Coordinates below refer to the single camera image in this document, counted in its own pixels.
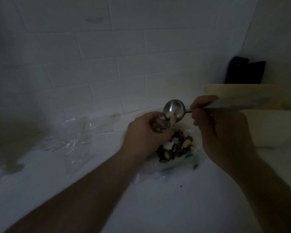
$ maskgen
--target forearm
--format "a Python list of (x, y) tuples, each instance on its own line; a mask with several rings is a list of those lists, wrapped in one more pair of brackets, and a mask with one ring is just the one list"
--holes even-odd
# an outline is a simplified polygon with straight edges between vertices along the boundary
[(265, 232), (291, 232), (291, 187), (260, 158), (235, 170), (233, 179), (247, 197)]
[(99, 232), (127, 188), (138, 161), (120, 150), (7, 232)]

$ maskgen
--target beige container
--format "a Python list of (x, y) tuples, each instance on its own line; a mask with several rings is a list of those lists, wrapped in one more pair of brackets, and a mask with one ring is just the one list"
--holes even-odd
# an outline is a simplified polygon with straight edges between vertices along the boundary
[(275, 85), (268, 84), (209, 84), (203, 86), (204, 95), (220, 98), (236, 94), (264, 92), (271, 101), (254, 110), (243, 110), (248, 119), (256, 147), (276, 147), (291, 136), (291, 96)]

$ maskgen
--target person's right arm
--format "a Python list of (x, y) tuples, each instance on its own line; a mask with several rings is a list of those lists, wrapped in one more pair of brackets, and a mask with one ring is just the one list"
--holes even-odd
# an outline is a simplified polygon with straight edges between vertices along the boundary
[(291, 187), (256, 153), (241, 112), (199, 109), (217, 96), (201, 96), (190, 106), (209, 158), (229, 174), (249, 201), (264, 232), (291, 232)]

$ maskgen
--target black object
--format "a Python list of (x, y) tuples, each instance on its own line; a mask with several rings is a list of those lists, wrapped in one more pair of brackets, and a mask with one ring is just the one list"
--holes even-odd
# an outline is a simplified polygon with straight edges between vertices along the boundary
[(248, 64), (249, 59), (234, 57), (229, 63), (226, 84), (260, 84), (264, 74), (266, 61)]

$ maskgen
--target metal spoon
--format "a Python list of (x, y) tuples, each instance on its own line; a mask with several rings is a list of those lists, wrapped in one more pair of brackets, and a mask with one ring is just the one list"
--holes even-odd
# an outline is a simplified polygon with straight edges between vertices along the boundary
[[(224, 109), (228, 111), (235, 111), (235, 110), (245, 110), (245, 109), (252, 109), (254, 107), (264, 105), (271, 100), (270, 95), (266, 94), (242, 94), (242, 95), (235, 95), (232, 97), (227, 98), (220, 98), (216, 101), (208, 103), (204, 106), (201, 106), (201, 109), (205, 109), (209, 112), (217, 109)], [(180, 100), (171, 100), (166, 103), (163, 109), (163, 114), (166, 115), (169, 111), (173, 111), (177, 116), (177, 122), (181, 121), (185, 114), (192, 113), (192, 110), (187, 110)]]

